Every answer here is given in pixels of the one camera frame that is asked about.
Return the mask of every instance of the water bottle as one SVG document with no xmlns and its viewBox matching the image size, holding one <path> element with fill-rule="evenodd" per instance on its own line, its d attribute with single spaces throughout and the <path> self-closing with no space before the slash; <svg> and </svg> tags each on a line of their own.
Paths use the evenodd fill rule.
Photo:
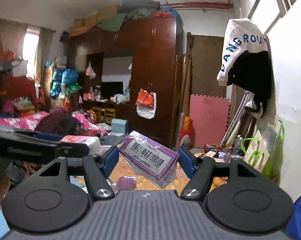
<svg viewBox="0 0 301 240">
<path fill-rule="evenodd" d="M 242 137 L 239 138 L 239 140 L 236 139 L 236 143 L 234 145 L 234 155 L 240 155 L 241 154 L 241 143 L 242 143 Z"/>
<path fill-rule="evenodd" d="M 235 145 L 236 145 L 236 144 L 238 143 L 238 141 L 240 140 L 240 137 L 241 137 L 241 135 L 239 134 L 239 135 L 237 136 L 235 142 L 234 142 L 234 148 L 235 148 Z"/>
</svg>

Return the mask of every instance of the purple box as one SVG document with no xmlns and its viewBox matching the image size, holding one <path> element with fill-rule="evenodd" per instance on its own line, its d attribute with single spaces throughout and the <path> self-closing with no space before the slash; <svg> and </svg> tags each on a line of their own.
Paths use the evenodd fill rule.
<svg viewBox="0 0 301 240">
<path fill-rule="evenodd" d="M 177 163 L 178 153 L 133 131 L 119 148 L 124 157 L 146 171 L 152 177 L 161 180 Z"/>
</svg>

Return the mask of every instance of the gray ribbed panel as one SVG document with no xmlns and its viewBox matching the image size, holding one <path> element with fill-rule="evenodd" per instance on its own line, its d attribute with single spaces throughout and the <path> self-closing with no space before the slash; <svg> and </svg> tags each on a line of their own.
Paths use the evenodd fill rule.
<svg viewBox="0 0 301 240">
<path fill-rule="evenodd" d="M 289 240 L 283 232 L 243 236 L 219 228 L 196 202 L 174 191 L 120 191 L 96 202 L 77 225 L 46 236 L 11 232 L 4 240 Z"/>
</svg>

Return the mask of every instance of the white wall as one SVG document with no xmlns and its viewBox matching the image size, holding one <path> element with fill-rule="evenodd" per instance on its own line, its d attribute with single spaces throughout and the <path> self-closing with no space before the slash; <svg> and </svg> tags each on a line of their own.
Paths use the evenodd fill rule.
<svg viewBox="0 0 301 240">
<path fill-rule="evenodd" d="M 123 89 L 129 85 L 131 71 L 128 67 L 132 57 L 105 58 L 103 61 L 102 82 L 123 82 Z"/>
<path fill-rule="evenodd" d="M 48 60 L 64 55 L 64 44 L 59 41 L 62 32 L 69 31 L 74 17 L 54 8 L 49 0 L 0 0 L 0 18 L 56 30 Z"/>
<path fill-rule="evenodd" d="M 236 15 L 246 17 L 255 0 L 237 0 Z M 262 0 L 253 22 L 264 28 L 276 16 L 274 0 Z M 265 18 L 263 12 L 270 15 Z M 275 82 L 275 112 L 283 120 L 285 139 L 280 186 L 295 201 L 301 195 L 301 0 L 269 31 Z"/>
<path fill-rule="evenodd" d="M 231 10 L 178 10 L 184 26 L 183 51 L 186 53 L 186 34 L 224 37 L 229 19 L 234 18 Z"/>
</svg>

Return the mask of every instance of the black circular disc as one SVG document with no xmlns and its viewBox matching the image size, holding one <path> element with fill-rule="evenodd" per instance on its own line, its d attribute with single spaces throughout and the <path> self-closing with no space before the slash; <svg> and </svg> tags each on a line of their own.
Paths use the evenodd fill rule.
<svg viewBox="0 0 301 240">
<path fill-rule="evenodd" d="M 290 197 L 271 183 L 246 179 L 229 182 L 208 194 L 204 209 L 209 217 L 241 233 L 265 234 L 283 229 L 292 214 Z"/>
<path fill-rule="evenodd" d="M 29 233 L 52 233 L 79 221 L 89 208 L 87 194 L 67 181 L 20 184 L 3 201 L 7 223 Z"/>
</svg>

